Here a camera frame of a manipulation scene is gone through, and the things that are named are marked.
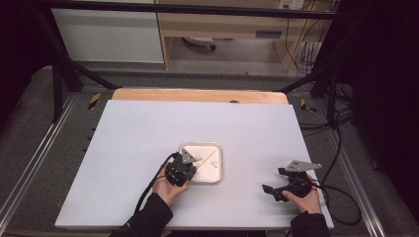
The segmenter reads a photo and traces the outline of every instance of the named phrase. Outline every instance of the human hand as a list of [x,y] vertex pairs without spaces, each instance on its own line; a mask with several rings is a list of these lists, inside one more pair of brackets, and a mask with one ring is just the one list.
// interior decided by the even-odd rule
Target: human hand
[[165,177],[164,172],[166,171],[167,163],[164,168],[161,170],[157,180],[153,185],[153,192],[158,194],[167,205],[171,205],[175,201],[176,197],[188,189],[189,182],[186,182],[182,187],[172,186],[167,178]]
[[[311,182],[314,183],[311,176],[308,175],[308,179],[310,179]],[[296,206],[298,206],[299,211],[301,211],[301,213],[308,211],[309,214],[321,214],[320,199],[318,196],[317,188],[315,186],[311,188],[310,193],[308,193],[308,195],[305,197],[297,197],[293,193],[288,191],[283,191],[282,194],[290,201],[292,201]]]

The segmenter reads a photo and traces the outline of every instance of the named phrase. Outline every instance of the gray floor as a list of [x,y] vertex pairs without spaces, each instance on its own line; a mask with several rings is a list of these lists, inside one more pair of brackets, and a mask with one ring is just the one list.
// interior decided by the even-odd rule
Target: gray floor
[[[272,45],[266,41],[221,39],[216,51],[187,45],[180,39],[175,41],[175,45],[170,69],[158,67],[143,69],[132,65],[129,69],[121,69],[115,66],[117,67],[115,70],[111,67],[99,68],[102,71],[98,74],[126,87],[261,91],[282,88],[296,79],[295,72],[278,72],[281,61],[272,54]],[[96,88],[95,83],[87,79],[84,81],[90,88]],[[294,105],[299,122],[322,123],[322,116],[319,113],[300,109],[301,97],[304,97],[311,107],[323,103],[322,100],[311,100],[304,93],[309,87],[310,84],[307,84],[296,93],[291,93],[290,102]],[[50,72],[40,71],[27,88],[22,105],[10,116],[7,126],[1,131],[0,204],[2,205],[19,181],[50,126],[51,92]],[[95,110],[89,111],[87,107],[93,95],[92,91],[76,95],[74,107],[66,123],[9,222],[7,227],[9,234],[20,230],[30,231],[27,235],[20,234],[20,236],[36,236],[36,233],[46,236],[45,232],[53,233],[54,236],[59,236],[57,234],[63,232],[70,234],[53,226],[59,213],[58,205],[66,197],[83,159],[83,149],[88,148],[88,137],[94,134],[91,128],[96,126],[106,101],[112,96],[112,91],[104,91]],[[419,236],[417,223],[394,190],[387,175],[373,170],[368,150],[357,132],[356,125],[346,123],[341,126],[341,130],[345,151],[354,164],[387,236]],[[312,161],[321,163],[327,168],[336,152],[328,133],[323,131],[304,139]],[[325,169],[319,170],[317,176],[322,177],[324,172]],[[350,191],[339,163],[333,169],[328,184]],[[348,221],[356,216],[354,206],[346,197],[334,193],[330,195],[332,195],[330,208],[332,214]],[[356,226],[335,222],[335,228],[331,232],[333,236],[370,236],[364,222]],[[282,231],[272,231],[270,236],[284,236],[284,234]]]

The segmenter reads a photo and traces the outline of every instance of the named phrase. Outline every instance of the white cabinet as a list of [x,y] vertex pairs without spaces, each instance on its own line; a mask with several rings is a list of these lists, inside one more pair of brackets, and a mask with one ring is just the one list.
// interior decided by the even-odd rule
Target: white cabinet
[[67,9],[52,9],[52,13],[73,60],[164,62],[155,13]]

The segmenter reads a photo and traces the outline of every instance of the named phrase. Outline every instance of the metal frame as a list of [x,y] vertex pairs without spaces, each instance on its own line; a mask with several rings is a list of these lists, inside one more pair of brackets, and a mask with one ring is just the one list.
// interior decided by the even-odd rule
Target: metal frame
[[31,161],[29,162],[27,168],[25,169],[15,188],[11,191],[6,201],[0,208],[0,236],[6,230],[6,227],[12,219],[13,214],[15,213],[22,198],[24,197],[26,191],[31,185],[31,182],[34,179],[35,174],[41,167],[42,161],[45,158],[47,152],[49,151],[49,148],[51,147],[53,141],[57,137],[62,126],[64,125],[65,120],[70,114],[71,108],[73,107],[73,103],[76,97],[76,93],[72,93],[69,95],[65,102],[61,117],[59,117],[59,119],[49,127],[48,132],[43,138],[40,146],[38,147]]
[[319,19],[319,20],[352,20],[355,12],[311,12],[296,10],[273,10],[273,9],[253,9],[237,7],[216,7],[216,6],[195,6],[195,5],[168,5],[168,4],[144,4],[144,3],[116,3],[116,2],[92,2],[92,1],[68,1],[68,0],[38,0],[32,3],[32,14],[43,29],[44,34],[52,47],[53,58],[56,60],[54,65],[54,119],[56,120],[62,112],[62,102],[59,80],[64,79],[70,91],[82,90],[83,84],[80,82],[78,71],[90,79],[98,82],[108,89],[118,89],[121,86],[107,82],[105,79],[89,71],[77,62],[73,61],[65,50],[64,45],[58,40],[50,22],[44,15],[45,9],[77,9],[77,10],[96,10],[96,11],[122,11],[122,12],[151,12],[151,13],[179,13],[179,14],[207,14],[225,16],[248,16],[248,17],[267,17],[267,18],[292,18],[292,19]]

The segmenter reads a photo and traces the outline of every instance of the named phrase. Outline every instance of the white table surface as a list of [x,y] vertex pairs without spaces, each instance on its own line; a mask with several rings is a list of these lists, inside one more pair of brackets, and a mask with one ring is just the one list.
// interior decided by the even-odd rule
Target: white table surface
[[[292,106],[142,101],[108,101],[55,225],[122,226],[161,163],[186,141],[221,146],[222,179],[190,184],[171,206],[168,229],[290,227],[299,211],[265,194],[262,184],[285,186],[278,168],[310,162]],[[323,196],[321,203],[332,228]]]

